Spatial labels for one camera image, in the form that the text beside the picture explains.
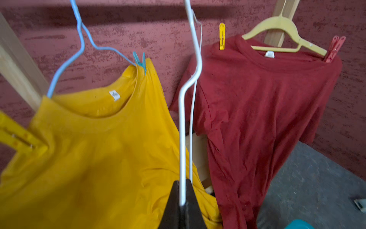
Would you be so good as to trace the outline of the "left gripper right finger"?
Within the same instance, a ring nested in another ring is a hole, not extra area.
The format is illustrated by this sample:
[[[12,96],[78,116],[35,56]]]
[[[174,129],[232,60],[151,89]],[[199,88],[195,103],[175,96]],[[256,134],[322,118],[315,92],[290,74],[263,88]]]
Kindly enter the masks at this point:
[[[183,206],[183,229],[207,229],[191,181],[186,180]]]

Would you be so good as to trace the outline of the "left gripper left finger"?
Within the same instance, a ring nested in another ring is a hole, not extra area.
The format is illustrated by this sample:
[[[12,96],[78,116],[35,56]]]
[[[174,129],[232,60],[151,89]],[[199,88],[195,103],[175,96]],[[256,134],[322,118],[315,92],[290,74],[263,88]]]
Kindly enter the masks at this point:
[[[180,228],[179,181],[173,183],[158,229]]]

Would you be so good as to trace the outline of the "dark red t-shirt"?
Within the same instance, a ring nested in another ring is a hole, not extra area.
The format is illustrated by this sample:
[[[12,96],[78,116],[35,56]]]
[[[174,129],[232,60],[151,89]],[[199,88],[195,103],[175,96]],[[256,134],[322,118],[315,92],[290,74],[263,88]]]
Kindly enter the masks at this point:
[[[255,229],[270,183],[298,142],[309,144],[342,70],[309,52],[257,52],[241,35],[202,48],[203,70],[193,105],[193,129],[207,153],[223,226]]]

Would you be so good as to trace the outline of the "yellow clothespin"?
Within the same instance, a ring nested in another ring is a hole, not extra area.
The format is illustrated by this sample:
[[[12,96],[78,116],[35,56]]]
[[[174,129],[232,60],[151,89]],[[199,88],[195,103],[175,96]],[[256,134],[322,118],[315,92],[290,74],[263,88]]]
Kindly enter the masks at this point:
[[[48,146],[1,111],[1,143],[26,154],[41,155]]]
[[[219,50],[225,49],[226,40],[226,25],[224,23],[219,24]]]

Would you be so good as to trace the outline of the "cream plastic hanger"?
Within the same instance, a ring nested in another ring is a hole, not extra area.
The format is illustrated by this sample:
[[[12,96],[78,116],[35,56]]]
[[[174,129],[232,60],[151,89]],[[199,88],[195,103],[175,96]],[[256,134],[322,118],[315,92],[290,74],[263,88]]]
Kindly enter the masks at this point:
[[[295,53],[302,47],[324,57],[327,50],[303,39],[298,33],[298,29],[292,21],[300,1],[277,1],[273,16],[261,21],[251,31],[242,35],[244,40],[250,40],[255,36],[267,31],[265,44],[267,46],[252,46],[256,51],[288,52]],[[283,48],[282,44],[285,35],[297,44],[296,48]]]

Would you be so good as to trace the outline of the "pink clothespin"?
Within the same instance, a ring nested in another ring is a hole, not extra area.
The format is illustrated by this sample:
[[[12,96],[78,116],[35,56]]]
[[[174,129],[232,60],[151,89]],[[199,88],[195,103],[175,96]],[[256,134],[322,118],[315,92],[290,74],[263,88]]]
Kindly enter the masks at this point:
[[[346,41],[346,36],[339,37],[336,35],[333,37],[333,39],[330,43],[328,52],[324,58],[324,61],[326,63],[333,62],[333,60],[335,59],[336,55],[338,54],[340,48],[343,46],[345,41]]]

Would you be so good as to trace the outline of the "yellow t-shirt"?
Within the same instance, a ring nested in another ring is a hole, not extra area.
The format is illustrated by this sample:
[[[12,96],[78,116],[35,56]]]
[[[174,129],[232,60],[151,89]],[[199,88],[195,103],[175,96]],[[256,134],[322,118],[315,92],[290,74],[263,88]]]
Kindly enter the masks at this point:
[[[44,97],[1,175],[3,229],[156,229],[179,178],[179,132],[151,59],[107,87]]]

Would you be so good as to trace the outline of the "teal plastic basket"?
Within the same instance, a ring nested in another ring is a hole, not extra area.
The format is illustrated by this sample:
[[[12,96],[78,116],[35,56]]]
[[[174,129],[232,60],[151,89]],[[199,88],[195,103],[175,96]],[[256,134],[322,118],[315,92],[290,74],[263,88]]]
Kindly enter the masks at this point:
[[[314,229],[314,227],[303,220],[296,219],[289,223],[285,229]]]

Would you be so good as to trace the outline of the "blue clothespin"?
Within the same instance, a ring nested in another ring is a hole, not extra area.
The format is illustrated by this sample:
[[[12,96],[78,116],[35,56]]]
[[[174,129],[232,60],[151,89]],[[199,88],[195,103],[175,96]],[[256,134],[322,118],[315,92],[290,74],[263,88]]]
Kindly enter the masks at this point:
[[[138,54],[136,52],[133,52],[133,57],[134,57],[135,64],[142,67],[144,69],[144,74],[146,74],[147,73],[147,68],[146,68],[145,53],[143,52],[141,60],[139,59]]]

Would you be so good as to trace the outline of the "small grey device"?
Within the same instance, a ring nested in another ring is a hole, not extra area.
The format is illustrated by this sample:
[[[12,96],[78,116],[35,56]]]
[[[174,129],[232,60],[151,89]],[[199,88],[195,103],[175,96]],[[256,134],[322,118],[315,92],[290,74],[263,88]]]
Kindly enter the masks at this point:
[[[366,199],[365,198],[355,199],[354,203],[361,212],[366,213]]]

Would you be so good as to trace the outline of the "wooden clothes rack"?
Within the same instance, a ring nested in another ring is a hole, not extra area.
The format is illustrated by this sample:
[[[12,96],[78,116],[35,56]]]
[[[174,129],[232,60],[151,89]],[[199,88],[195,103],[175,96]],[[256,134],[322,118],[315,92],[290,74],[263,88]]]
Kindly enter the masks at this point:
[[[39,108],[43,93],[48,89],[49,83],[2,13],[1,74],[33,110]],[[191,116],[193,116],[193,105],[191,108]],[[190,178],[193,175],[193,136],[193,117],[191,117],[189,137],[185,138],[185,140],[189,140]]]

